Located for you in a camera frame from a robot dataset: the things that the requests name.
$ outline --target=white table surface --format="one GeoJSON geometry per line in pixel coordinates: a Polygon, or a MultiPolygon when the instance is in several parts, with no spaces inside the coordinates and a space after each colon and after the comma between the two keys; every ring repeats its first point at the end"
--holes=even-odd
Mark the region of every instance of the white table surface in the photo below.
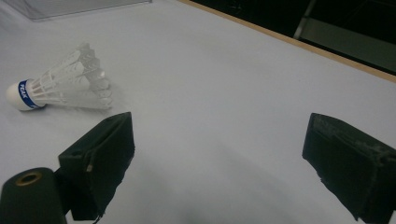
{"type": "Polygon", "coordinates": [[[0,90],[0,183],[56,170],[95,124],[132,112],[135,157],[102,224],[356,223],[302,158],[310,114],[396,147],[394,83],[176,0],[41,22],[0,1],[0,90]],[[112,82],[112,109],[7,103],[9,85],[83,41],[112,82]]]}

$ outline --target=shuttlecock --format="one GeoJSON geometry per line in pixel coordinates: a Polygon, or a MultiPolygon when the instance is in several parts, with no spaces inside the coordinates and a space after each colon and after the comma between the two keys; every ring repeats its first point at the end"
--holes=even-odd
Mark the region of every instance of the shuttlecock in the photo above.
{"type": "Polygon", "coordinates": [[[37,79],[7,89],[7,100],[19,110],[49,105],[108,109],[111,90],[90,45],[83,43],[37,79]]]}

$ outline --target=round hole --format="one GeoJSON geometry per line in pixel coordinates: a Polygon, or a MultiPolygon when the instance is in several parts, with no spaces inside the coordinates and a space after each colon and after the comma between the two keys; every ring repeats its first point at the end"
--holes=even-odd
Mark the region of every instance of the round hole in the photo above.
{"type": "Polygon", "coordinates": [[[17,186],[27,186],[35,183],[37,180],[41,178],[42,174],[39,172],[30,172],[27,173],[20,178],[18,178],[16,185],[17,186]]]}

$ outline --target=shuttlecock cork base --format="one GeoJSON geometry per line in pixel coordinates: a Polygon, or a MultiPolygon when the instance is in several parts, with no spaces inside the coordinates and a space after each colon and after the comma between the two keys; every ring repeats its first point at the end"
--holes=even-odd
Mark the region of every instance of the shuttlecock cork base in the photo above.
{"type": "Polygon", "coordinates": [[[26,90],[26,84],[29,81],[31,81],[31,79],[24,80],[20,83],[14,83],[7,89],[7,100],[19,110],[31,110],[43,107],[45,105],[37,103],[32,98],[30,98],[28,90],[26,90]]]}
{"type": "Polygon", "coordinates": [[[7,89],[7,100],[19,110],[46,104],[108,109],[110,95],[110,82],[87,43],[78,46],[41,77],[17,82],[7,89]]]}

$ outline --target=blue band on shuttlecock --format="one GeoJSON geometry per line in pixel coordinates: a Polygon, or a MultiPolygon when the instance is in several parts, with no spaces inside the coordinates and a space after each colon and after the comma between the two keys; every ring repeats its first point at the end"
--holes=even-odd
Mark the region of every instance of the blue band on shuttlecock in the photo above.
{"type": "Polygon", "coordinates": [[[24,81],[20,82],[20,84],[18,85],[18,92],[20,93],[21,99],[30,108],[39,108],[39,107],[41,107],[41,106],[36,105],[32,101],[32,99],[30,99],[29,94],[27,93],[27,90],[26,90],[26,82],[27,82],[27,80],[24,80],[24,81]]]}

